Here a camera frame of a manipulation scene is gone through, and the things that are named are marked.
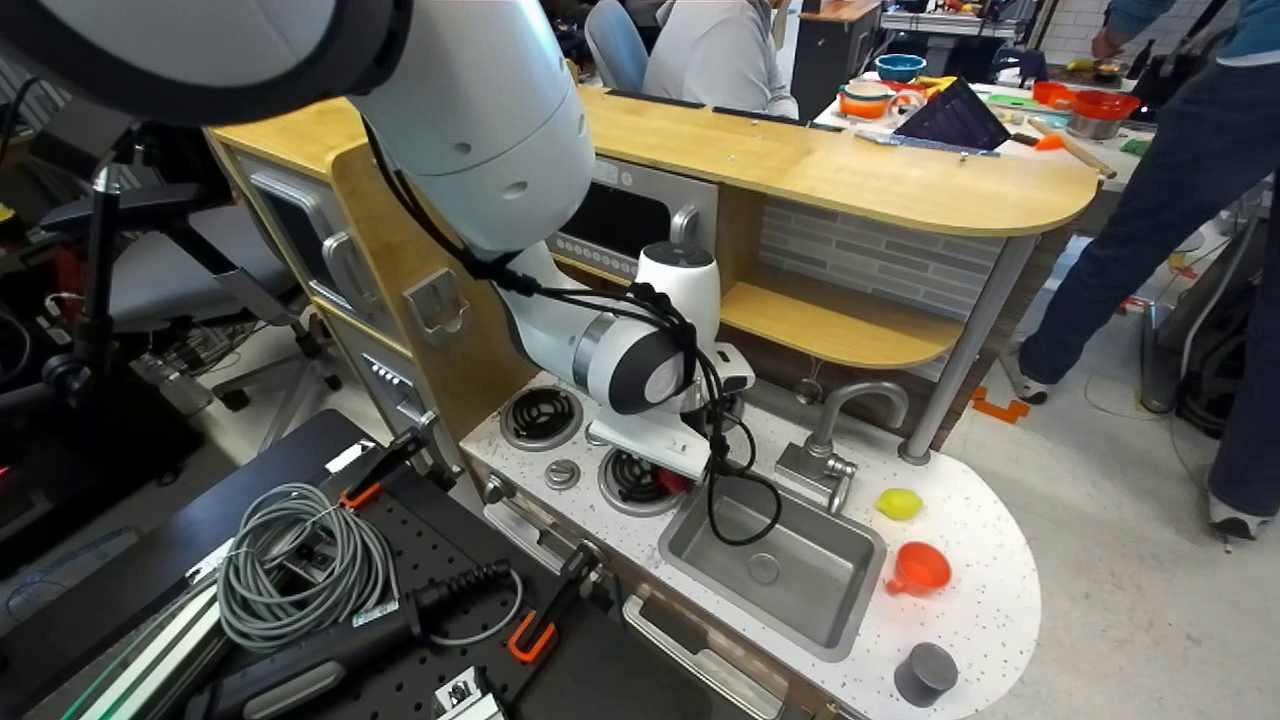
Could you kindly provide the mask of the sink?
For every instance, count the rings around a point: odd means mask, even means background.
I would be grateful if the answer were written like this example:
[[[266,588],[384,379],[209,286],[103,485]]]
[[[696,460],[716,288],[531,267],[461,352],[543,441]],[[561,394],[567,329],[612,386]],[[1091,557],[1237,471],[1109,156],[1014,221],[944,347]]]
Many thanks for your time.
[[[887,548],[868,527],[758,482],[721,480],[675,515],[662,557],[827,662],[855,643]]]

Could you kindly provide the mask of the toy kitchen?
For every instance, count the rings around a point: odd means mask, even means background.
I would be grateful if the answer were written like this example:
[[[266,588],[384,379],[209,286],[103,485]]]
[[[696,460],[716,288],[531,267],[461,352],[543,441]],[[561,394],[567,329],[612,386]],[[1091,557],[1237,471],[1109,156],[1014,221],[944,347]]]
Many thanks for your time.
[[[877,299],[797,272],[760,265],[758,245],[773,200],[863,220],[892,234],[932,234],[943,242],[984,250],[993,273],[982,299],[1002,310],[1019,284],[1030,283],[1027,260],[1068,237],[1066,225],[1094,196],[1083,165],[1028,158],[972,158],[928,149],[895,149],[840,132],[754,120],[709,109],[678,108],[580,88],[598,156],[672,170],[717,184],[718,218],[732,240],[721,263],[723,324],[828,364],[900,370],[946,357],[957,370],[956,389],[936,384],[928,409],[911,427],[936,451],[988,366],[968,338],[986,342],[992,325],[972,314],[964,325],[886,299]],[[998,279],[996,272],[1002,272]],[[1041,582],[1027,538],[1009,509],[968,465],[936,454],[925,462],[897,455],[899,437],[872,428],[844,432],[837,446],[858,465],[845,506],[849,519],[874,530],[896,551],[924,541],[948,559],[954,579],[938,594],[892,596],[876,587],[850,655],[827,662],[788,641],[728,600],[667,562],[660,533],[676,511],[632,518],[609,509],[598,487],[604,447],[573,439],[549,454],[507,445],[497,425],[502,404],[536,384],[529,363],[506,337],[497,296],[461,278],[472,319],[442,348],[411,329],[403,299],[394,301],[399,338],[393,340],[340,311],[342,327],[364,332],[399,360],[412,359],[430,402],[462,450],[481,486],[506,478],[516,496],[490,506],[488,516],[540,561],[552,550],[538,541],[588,541],[643,593],[710,628],[723,656],[783,701],[817,716],[846,714],[868,720],[974,720],[1007,694],[1027,670],[1041,630]],[[549,488],[544,471],[557,459],[582,471],[564,492]],[[876,510],[888,488],[924,501],[910,521]],[[893,671],[922,642],[946,648],[959,667],[957,684],[932,707],[899,697]]]

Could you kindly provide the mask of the orange toy pot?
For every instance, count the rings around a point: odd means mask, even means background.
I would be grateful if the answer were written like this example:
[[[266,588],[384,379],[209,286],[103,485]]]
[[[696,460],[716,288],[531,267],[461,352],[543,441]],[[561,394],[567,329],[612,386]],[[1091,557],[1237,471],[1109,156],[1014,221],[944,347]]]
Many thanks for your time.
[[[838,90],[838,111],[846,118],[878,120],[896,96],[893,88],[881,82],[850,81]]]

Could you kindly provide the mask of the orange toy cup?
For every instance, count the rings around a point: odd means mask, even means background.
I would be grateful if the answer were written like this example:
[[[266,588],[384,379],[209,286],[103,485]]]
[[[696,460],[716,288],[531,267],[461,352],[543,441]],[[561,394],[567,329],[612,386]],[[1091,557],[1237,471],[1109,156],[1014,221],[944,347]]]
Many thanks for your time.
[[[954,570],[942,551],[933,544],[913,541],[902,544],[893,561],[893,570],[884,580],[888,594],[923,598],[945,589],[954,579]]]

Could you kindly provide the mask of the grey toy cup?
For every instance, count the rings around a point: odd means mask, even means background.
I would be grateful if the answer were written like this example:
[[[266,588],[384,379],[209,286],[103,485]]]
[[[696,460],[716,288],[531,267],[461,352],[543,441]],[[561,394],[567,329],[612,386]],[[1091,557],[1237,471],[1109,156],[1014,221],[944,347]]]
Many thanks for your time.
[[[893,671],[899,697],[918,708],[932,707],[957,679],[959,667],[951,653],[931,642],[913,646]]]

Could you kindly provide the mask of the burner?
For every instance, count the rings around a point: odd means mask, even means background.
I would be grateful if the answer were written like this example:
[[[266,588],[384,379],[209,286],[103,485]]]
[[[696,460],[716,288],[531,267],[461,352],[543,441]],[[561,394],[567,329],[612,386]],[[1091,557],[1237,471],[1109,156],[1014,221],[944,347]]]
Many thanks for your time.
[[[618,512],[632,518],[654,518],[678,507],[689,496],[669,495],[655,479],[659,468],[620,448],[602,460],[598,487],[604,500]]]
[[[570,442],[584,419],[579,398],[557,386],[536,386],[515,396],[500,411],[500,434],[526,452],[545,452]]]

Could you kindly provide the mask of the microwave door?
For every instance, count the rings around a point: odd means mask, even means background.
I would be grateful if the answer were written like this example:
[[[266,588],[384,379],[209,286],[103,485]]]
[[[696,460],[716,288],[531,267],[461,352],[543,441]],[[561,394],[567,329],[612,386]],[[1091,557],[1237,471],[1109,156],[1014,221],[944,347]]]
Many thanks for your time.
[[[682,206],[699,208],[699,243],[716,251],[719,188],[692,177],[599,156],[591,183],[570,220],[547,241],[558,258],[631,281],[641,251],[669,242],[669,222]]]

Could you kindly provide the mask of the tap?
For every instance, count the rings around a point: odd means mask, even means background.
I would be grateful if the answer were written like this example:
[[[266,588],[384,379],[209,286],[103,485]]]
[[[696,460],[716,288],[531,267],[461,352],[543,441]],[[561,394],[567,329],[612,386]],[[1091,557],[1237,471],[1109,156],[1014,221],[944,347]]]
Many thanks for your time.
[[[803,443],[790,443],[774,469],[794,480],[828,491],[826,511],[838,516],[849,500],[858,465],[835,451],[835,429],[844,405],[861,396],[877,395],[890,401],[888,424],[899,428],[906,419],[909,396],[905,388],[887,380],[868,380],[831,392],[823,404],[815,429]]]

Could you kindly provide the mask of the black clamp with orange grip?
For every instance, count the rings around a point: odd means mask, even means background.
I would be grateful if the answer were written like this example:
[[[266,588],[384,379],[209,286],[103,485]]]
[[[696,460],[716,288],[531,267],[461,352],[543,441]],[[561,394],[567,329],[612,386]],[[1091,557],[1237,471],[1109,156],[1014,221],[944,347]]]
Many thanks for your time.
[[[582,597],[582,588],[600,566],[598,548],[581,541],[558,571],[556,591],[527,612],[506,642],[511,656],[532,666],[549,656],[561,637],[561,625]]]
[[[425,429],[406,430],[385,447],[361,454],[343,470],[349,483],[339,493],[338,503],[353,512],[367,507],[381,496],[389,477],[422,454],[426,454],[429,468],[442,462],[438,447]]]

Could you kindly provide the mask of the person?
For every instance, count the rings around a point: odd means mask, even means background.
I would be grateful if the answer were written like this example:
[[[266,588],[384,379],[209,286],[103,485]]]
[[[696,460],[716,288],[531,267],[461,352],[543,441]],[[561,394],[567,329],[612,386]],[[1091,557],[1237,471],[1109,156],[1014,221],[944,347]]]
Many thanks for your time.
[[[796,120],[774,41],[790,1],[668,0],[641,92]]]
[[[1001,355],[1015,396],[1043,404],[1176,246],[1268,176],[1280,179],[1280,0],[1240,0],[1217,56],[1158,111],[1117,206],[1038,327]],[[1280,521],[1280,190],[1245,366],[1206,493],[1210,528],[1225,539],[1253,541]]]

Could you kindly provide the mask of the blue office chair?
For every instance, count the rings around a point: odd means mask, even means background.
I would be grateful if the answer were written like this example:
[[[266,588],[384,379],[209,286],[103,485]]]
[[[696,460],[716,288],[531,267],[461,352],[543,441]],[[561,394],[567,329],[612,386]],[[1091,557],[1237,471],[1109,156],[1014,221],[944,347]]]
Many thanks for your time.
[[[626,94],[643,91],[649,53],[618,0],[598,0],[585,20],[585,38],[602,83]]]

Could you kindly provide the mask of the black cabinet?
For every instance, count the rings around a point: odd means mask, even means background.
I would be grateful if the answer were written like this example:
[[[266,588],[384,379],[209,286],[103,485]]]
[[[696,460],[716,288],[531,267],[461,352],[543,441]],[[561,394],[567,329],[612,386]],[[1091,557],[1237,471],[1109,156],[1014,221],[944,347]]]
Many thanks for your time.
[[[803,124],[863,73],[881,26],[883,0],[800,0],[791,95]]]

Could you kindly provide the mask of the grey oven door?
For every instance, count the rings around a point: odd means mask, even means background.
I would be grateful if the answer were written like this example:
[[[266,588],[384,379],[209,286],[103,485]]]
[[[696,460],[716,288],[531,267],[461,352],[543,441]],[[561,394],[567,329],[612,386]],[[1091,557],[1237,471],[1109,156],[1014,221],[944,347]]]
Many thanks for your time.
[[[265,204],[271,222],[279,229],[287,254],[300,264],[302,277],[308,282],[308,286],[357,320],[380,331],[387,337],[397,338],[399,333],[394,318],[383,299],[383,309],[372,316],[366,316],[348,307],[332,288],[332,281],[321,258],[324,241],[338,231],[347,231],[356,242],[355,231],[340,210],[332,187],[287,168],[262,164],[250,170],[248,181]],[[364,255],[357,242],[356,246]],[[365,255],[364,260],[369,268]]]

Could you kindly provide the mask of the dark purple folded board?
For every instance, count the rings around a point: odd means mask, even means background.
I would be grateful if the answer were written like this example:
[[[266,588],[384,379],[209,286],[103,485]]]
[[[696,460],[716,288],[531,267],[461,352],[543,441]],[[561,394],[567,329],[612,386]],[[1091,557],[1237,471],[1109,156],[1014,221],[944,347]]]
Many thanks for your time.
[[[1012,137],[965,79],[955,79],[892,135],[978,151],[996,151]]]

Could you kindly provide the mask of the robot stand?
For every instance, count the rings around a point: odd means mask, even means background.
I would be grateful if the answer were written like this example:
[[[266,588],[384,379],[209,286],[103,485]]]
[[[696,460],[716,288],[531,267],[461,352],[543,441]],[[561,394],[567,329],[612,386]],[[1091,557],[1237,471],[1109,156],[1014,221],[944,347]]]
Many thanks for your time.
[[[186,573],[234,534],[253,500],[291,480],[326,484],[326,462],[364,438],[339,413],[320,413],[0,635],[0,720],[60,720],[116,644],[174,600]],[[407,588],[495,559],[512,562],[531,603],[556,588],[552,571],[412,469],[389,480],[374,512]],[[513,720],[736,716],[612,614],[582,601],[535,667],[513,661],[500,638],[484,648],[402,648],[291,720],[434,720],[433,692],[467,667],[486,674]]]

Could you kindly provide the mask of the grey office chair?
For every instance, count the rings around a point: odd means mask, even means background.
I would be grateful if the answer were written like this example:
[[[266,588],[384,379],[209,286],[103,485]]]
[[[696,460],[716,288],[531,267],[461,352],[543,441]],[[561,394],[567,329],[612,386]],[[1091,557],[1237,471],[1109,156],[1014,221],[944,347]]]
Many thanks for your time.
[[[91,201],[50,211],[40,228],[87,243]],[[187,325],[260,322],[287,328],[294,352],[212,388],[227,410],[246,409],[253,389],[278,383],[284,398],[262,446],[289,430],[305,388],[338,391],[342,379],[332,337],[308,313],[302,284],[274,249],[257,213],[238,202],[211,205],[196,183],[123,190],[111,249],[111,340],[157,334]]]

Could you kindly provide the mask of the wooden rolling pin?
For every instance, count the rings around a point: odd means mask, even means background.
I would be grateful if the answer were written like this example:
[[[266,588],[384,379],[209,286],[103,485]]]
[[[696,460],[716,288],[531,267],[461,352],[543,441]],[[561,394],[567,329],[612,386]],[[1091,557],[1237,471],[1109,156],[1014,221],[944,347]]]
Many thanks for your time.
[[[1092,168],[1101,178],[1106,181],[1115,179],[1117,172],[1108,164],[1102,161],[1094,154],[1089,152],[1084,146],[1079,145],[1075,140],[1062,135],[1052,126],[1047,124],[1038,117],[1029,117],[1027,123],[1041,133],[1041,140],[1034,145],[1037,151],[1050,152],[1053,150],[1064,150],[1073,155],[1076,160]]]

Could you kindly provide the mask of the white table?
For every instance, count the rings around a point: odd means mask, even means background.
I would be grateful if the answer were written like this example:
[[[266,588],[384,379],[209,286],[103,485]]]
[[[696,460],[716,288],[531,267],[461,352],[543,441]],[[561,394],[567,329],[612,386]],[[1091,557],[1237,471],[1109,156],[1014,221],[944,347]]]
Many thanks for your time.
[[[1047,108],[1042,108],[1033,100],[1032,91],[1029,88],[1014,88],[1002,85],[982,83],[973,85],[972,87],[979,94],[986,105],[995,111],[998,119],[1012,135],[1011,140],[996,151],[987,151],[987,156],[1034,158],[1047,161],[1065,161],[1073,165],[1085,165],[1061,149],[1050,152],[1042,152],[1034,149],[1036,142],[1041,140],[1041,133],[1032,128],[1027,120],[1029,117],[1038,117],[1062,135],[1075,140],[1079,145],[1084,146],[1089,152],[1094,154],[1117,172],[1117,177],[1115,179],[1103,179],[1100,177],[1101,188],[1106,192],[1117,193],[1124,188],[1140,160],[1137,155],[1137,150],[1143,149],[1153,137],[1153,133],[1149,131],[1123,127],[1117,137],[1111,140],[1092,141],[1087,138],[1078,138],[1068,133],[1065,129],[1069,114],[1060,114],[1051,111]],[[812,122],[812,126],[818,129],[849,129],[859,140],[883,146],[933,149],[973,158],[982,155],[982,151],[978,150],[960,149],[950,145],[932,143],[913,138],[895,138],[892,136],[892,132],[897,128],[895,122],[896,118],[888,113],[878,120],[846,118],[838,111],[836,99],[820,115],[818,115],[815,120]]]

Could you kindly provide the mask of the red bowl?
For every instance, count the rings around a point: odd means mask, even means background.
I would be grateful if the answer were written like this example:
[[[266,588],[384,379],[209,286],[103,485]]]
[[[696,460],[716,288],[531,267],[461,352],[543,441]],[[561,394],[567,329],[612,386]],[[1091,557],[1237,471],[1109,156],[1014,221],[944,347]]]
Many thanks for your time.
[[[1142,105],[1142,101],[1130,94],[1094,88],[1075,90],[1053,81],[1033,83],[1032,97],[1051,111],[1070,113],[1096,120],[1125,120]]]

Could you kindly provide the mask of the grey wall hook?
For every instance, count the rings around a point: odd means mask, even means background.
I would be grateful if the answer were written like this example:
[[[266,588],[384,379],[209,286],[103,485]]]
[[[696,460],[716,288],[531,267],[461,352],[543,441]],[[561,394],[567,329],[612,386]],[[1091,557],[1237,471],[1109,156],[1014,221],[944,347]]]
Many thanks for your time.
[[[460,288],[457,274],[442,268],[407,288],[402,297],[422,341],[444,347],[466,329],[471,305]]]

